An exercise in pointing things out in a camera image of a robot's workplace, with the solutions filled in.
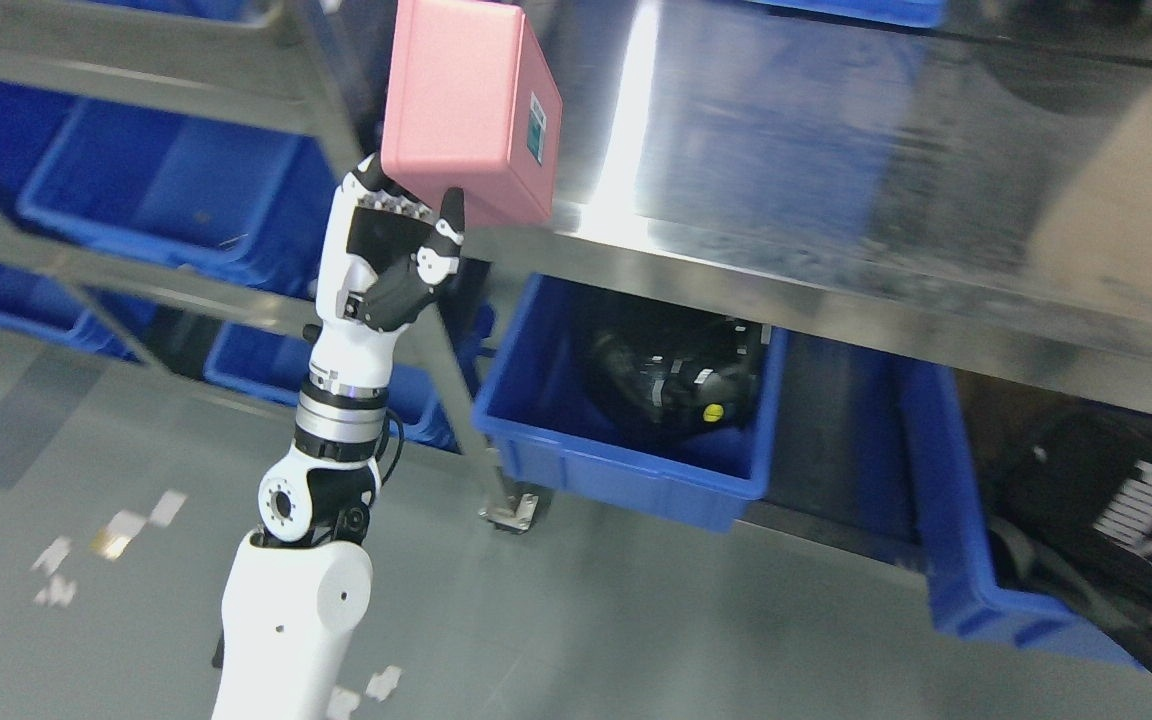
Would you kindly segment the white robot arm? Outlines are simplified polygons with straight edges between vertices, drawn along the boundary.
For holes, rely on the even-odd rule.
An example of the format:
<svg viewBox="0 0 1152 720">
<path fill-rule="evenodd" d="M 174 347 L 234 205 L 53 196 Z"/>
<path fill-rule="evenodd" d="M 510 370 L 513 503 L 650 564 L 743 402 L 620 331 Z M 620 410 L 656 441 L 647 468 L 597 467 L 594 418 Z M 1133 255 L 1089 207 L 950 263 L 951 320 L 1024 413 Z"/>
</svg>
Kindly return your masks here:
<svg viewBox="0 0 1152 720">
<path fill-rule="evenodd" d="M 259 525 L 221 597 L 215 719 L 325 719 L 374 568 L 364 547 L 385 475 L 389 392 L 303 379 L 291 445 L 262 475 Z"/>
</svg>

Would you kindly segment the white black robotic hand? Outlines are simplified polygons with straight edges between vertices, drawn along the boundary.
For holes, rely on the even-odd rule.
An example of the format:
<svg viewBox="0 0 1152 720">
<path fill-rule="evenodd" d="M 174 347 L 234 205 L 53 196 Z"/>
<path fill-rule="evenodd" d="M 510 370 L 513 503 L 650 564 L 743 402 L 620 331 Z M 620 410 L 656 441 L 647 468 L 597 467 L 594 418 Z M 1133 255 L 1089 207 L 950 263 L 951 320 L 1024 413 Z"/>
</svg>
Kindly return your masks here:
<svg viewBox="0 0 1152 720">
<path fill-rule="evenodd" d="M 397 340 L 460 274 L 465 192 L 431 206 L 391 179 L 372 152 L 335 187 L 317 272 L 306 395 L 380 395 Z"/>
</svg>

